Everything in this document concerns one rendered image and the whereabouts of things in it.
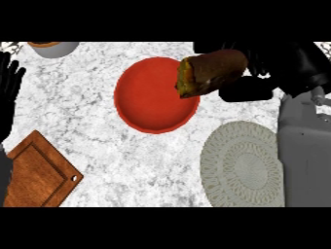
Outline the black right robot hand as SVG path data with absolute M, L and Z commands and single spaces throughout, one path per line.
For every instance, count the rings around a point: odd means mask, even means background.
M 194 42 L 195 53 L 238 50 L 249 58 L 249 76 L 219 90 L 226 102 L 269 100 L 280 88 L 291 97 L 322 87 L 331 93 L 331 61 L 314 42 Z

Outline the brown sweet potato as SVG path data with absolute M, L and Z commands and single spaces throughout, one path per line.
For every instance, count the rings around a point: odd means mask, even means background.
M 237 50 L 219 50 L 181 61 L 176 90 L 182 98 L 210 94 L 234 83 L 249 68 L 249 59 Z

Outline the red bowl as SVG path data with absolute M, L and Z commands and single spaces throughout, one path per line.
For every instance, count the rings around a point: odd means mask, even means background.
M 151 57 L 125 71 L 114 90 L 114 104 L 126 124 L 160 134 L 176 130 L 195 114 L 200 97 L 182 99 L 175 85 L 181 62 Z

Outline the round woven beige placemat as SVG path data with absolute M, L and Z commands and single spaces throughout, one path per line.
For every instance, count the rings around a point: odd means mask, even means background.
M 200 178 L 213 207 L 284 207 L 277 134 L 240 121 L 212 132 L 200 153 Z

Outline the grey pot with orange rim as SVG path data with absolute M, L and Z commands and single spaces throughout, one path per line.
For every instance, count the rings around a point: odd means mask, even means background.
M 45 58 L 60 58 L 77 48 L 79 42 L 29 42 L 36 53 Z

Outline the brown wooden cutting board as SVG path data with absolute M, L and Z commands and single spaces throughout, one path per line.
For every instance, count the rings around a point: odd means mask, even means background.
M 83 175 L 38 130 L 8 157 L 14 160 L 7 207 L 58 207 Z

